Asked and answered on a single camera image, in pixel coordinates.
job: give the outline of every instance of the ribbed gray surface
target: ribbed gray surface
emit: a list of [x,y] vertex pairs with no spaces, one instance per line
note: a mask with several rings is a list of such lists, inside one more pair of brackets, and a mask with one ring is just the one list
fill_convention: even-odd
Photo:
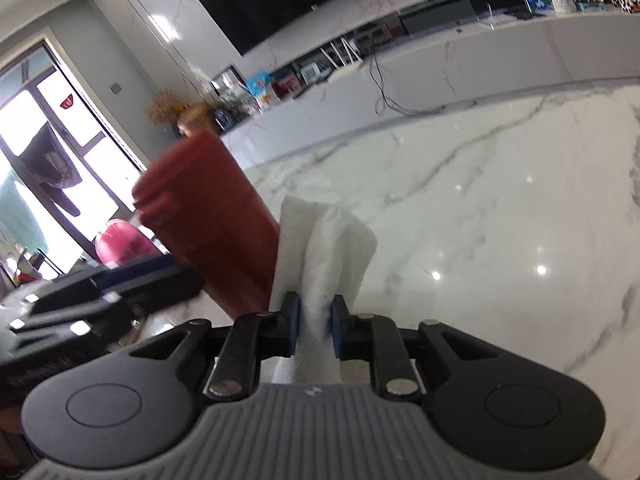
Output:
[[26,480],[601,480],[586,463],[520,474],[473,462],[431,429],[420,408],[366,384],[263,384],[250,399],[208,408],[178,446],[121,470],[43,460]]

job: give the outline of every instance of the brown vase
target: brown vase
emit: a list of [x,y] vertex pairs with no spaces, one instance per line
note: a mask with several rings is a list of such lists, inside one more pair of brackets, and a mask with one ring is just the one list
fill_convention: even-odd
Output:
[[213,119],[211,106],[204,101],[194,103],[183,111],[177,124],[180,132],[187,137],[193,137],[202,131],[214,135],[220,133],[220,128]]

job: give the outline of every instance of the black cable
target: black cable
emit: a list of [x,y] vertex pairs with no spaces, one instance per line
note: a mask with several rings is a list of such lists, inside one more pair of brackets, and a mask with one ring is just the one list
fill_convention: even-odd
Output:
[[[378,80],[373,75],[374,62],[376,63],[376,70],[378,70],[378,76],[380,78],[380,82],[378,82]],[[387,108],[407,117],[414,117],[416,115],[425,115],[429,113],[439,113],[445,108],[444,106],[439,106],[436,109],[428,108],[426,110],[413,110],[412,108],[403,107],[397,101],[387,96],[385,94],[385,79],[382,77],[382,72],[380,72],[380,65],[378,64],[378,56],[376,55],[375,48],[372,51],[372,55],[369,57],[369,75],[371,76],[371,78],[373,79],[373,82],[376,84],[376,86],[380,90],[380,97],[376,99],[376,104],[374,106],[376,114],[379,116],[383,115]]]

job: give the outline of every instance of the hanging clothes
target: hanging clothes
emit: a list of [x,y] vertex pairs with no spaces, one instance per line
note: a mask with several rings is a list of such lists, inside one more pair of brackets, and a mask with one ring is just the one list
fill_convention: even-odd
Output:
[[53,202],[71,216],[80,216],[62,190],[80,184],[82,177],[49,123],[41,127],[19,158]]

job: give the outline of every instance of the white cloth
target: white cloth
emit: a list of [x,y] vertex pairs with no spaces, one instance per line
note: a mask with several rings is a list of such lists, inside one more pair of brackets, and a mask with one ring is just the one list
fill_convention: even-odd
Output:
[[330,305],[335,294],[353,305],[377,244],[363,222],[338,206],[284,199],[270,310],[279,310],[285,293],[295,290],[302,311],[296,354],[278,361],[274,383],[340,382]]

